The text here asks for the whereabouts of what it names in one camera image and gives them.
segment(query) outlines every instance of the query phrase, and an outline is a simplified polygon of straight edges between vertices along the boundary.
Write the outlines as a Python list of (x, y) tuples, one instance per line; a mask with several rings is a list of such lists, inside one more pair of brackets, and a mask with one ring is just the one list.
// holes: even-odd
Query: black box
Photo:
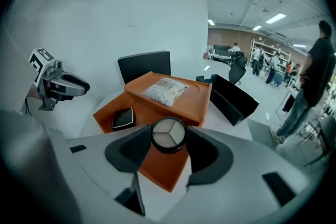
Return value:
[(233, 126), (250, 116), (259, 105), (253, 97), (217, 74), (209, 79), (198, 76), (196, 81), (212, 83), (210, 101)]

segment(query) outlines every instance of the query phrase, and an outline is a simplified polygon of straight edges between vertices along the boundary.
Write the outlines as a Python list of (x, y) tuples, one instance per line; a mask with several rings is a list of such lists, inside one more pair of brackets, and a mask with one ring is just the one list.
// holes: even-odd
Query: chair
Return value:
[(243, 75), (246, 72), (246, 64), (247, 64), (247, 58), (246, 57), (232, 57), (232, 63), (231, 63), (231, 69), (229, 71), (229, 81), (232, 84), (236, 84), (239, 82), (240, 79), (243, 77)]
[(118, 64), (125, 84), (150, 71), (170, 76), (169, 51), (155, 51), (121, 57), (118, 59)]
[(318, 162), (323, 157), (328, 156), (335, 150), (335, 137), (336, 137), (336, 120), (333, 116), (328, 116), (321, 121), (321, 130), (318, 135), (318, 138), (322, 144), (323, 153), (312, 160), (311, 162), (307, 163), (307, 165), (313, 165), (314, 163)]

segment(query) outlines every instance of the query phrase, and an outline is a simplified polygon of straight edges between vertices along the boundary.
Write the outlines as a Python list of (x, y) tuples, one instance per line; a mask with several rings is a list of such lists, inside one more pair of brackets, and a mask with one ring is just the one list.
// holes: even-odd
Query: fluorescent light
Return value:
[(282, 14), (282, 13), (279, 13), (278, 15), (274, 16), (273, 18), (271, 18), (270, 20), (267, 20), (266, 22), (268, 24), (271, 24), (271, 23), (274, 23), (276, 22), (277, 20), (280, 20), (282, 18), (285, 18), (285, 14)]
[(261, 25), (257, 25), (255, 28), (253, 28), (254, 31), (261, 29)]
[(210, 25), (212, 25), (212, 26), (215, 25), (215, 23), (214, 23), (212, 20), (208, 20), (208, 23), (209, 23)]
[(306, 48), (306, 45), (293, 44), (294, 47)]

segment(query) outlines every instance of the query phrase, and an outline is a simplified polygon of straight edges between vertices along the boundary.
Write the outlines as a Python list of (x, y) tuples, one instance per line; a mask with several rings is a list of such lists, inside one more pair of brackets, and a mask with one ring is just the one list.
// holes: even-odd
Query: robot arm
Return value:
[(34, 85), (43, 101), (40, 110), (53, 111), (58, 101), (72, 100), (90, 89), (84, 79), (65, 72), (62, 62), (44, 48), (34, 49), (29, 62), (38, 71)]

